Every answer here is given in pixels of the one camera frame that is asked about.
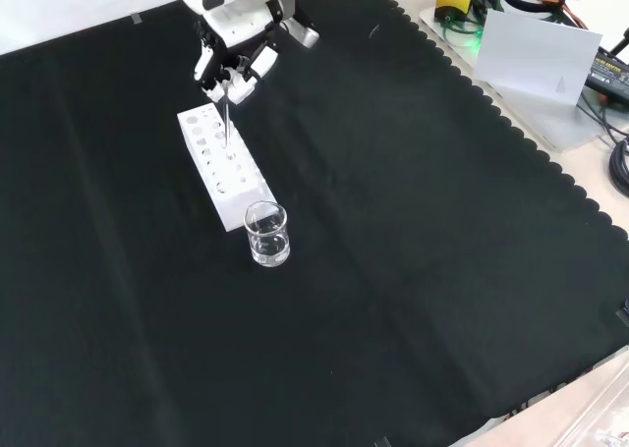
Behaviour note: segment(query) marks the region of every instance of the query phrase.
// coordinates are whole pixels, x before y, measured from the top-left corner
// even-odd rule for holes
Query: white table
[[[420,29],[432,39],[437,47],[452,59],[452,64],[458,67],[463,75],[472,77],[470,68],[462,62],[458,56],[441,39],[420,20],[419,13],[434,5],[435,0],[395,0],[404,9],[411,20],[420,26]],[[629,19],[623,13],[625,0],[583,0],[571,4],[577,15],[592,30],[604,35],[603,46],[611,48],[622,38],[622,33],[629,28]],[[629,48],[624,56],[629,55]],[[494,103],[502,110],[502,114],[509,118],[514,126],[524,131],[525,135],[534,140],[539,149],[544,150],[550,156],[550,160],[561,165],[566,174],[572,176],[576,185],[585,189],[589,198],[595,200],[600,210],[607,213],[614,225],[629,232],[629,198],[621,195],[611,184],[607,177],[607,163],[611,148],[602,140],[593,140],[574,150],[559,153],[549,150],[532,131],[521,121],[515,113],[505,105],[504,101],[486,83],[473,81],[480,86],[487,95],[491,96]],[[592,122],[592,128],[599,126]]]
[[[627,362],[625,352],[466,446],[552,447]]]

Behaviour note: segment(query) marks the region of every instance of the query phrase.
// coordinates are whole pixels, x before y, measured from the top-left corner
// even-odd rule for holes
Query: paper sheet
[[[574,105],[601,38],[592,31],[489,10],[474,77]]]

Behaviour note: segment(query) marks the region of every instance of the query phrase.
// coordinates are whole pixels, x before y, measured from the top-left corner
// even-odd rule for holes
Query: black cloth
[[[624,344],[626,234],[393,4],[303,4],[233,109],[275,269],[181,136],[183,4],[0,59],[3,445],[441,446]]]

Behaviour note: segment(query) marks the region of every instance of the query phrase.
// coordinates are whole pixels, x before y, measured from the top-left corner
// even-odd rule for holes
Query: water
[[[276,235],[251,238],[254,260],[264,267],[275,267],[284,262],[291,253],[288,238]]]

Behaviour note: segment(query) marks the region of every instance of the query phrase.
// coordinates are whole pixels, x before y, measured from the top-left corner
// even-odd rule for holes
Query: yellow device
[[[436,0],[434,17],[437,20],[464,22],[470,12],[472,0]]]

